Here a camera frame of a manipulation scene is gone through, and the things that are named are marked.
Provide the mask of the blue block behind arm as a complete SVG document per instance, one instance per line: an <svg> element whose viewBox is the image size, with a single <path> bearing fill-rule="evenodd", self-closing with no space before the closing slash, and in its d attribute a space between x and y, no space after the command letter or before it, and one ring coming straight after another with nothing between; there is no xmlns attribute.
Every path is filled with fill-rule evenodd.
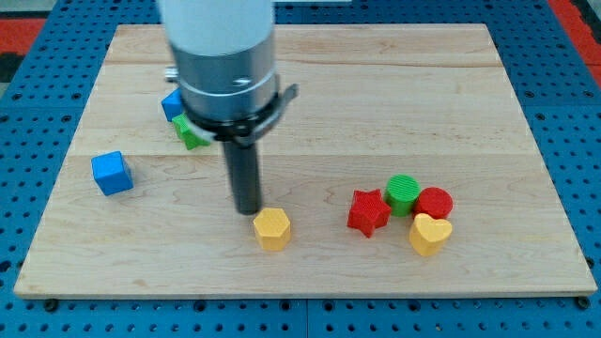
<svg viewBox="0 0 601 338"><path fill-rule="evenodd" d="M165 119L171 122L176 116L184 113L184 107L181 98L181 91L179 88L168 94L161 101L162 110Z"/></svg>

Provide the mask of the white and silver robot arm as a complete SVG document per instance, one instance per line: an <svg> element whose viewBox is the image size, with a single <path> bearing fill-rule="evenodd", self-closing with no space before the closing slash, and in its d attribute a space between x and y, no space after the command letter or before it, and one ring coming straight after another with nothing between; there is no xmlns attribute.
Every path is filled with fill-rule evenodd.
<svg viewBox="0 0 601 338"><path fill-rule="evenodd" d="M280 88L270 0L159 0L188 119L199 135L242 147L298 95Z"/></svg>

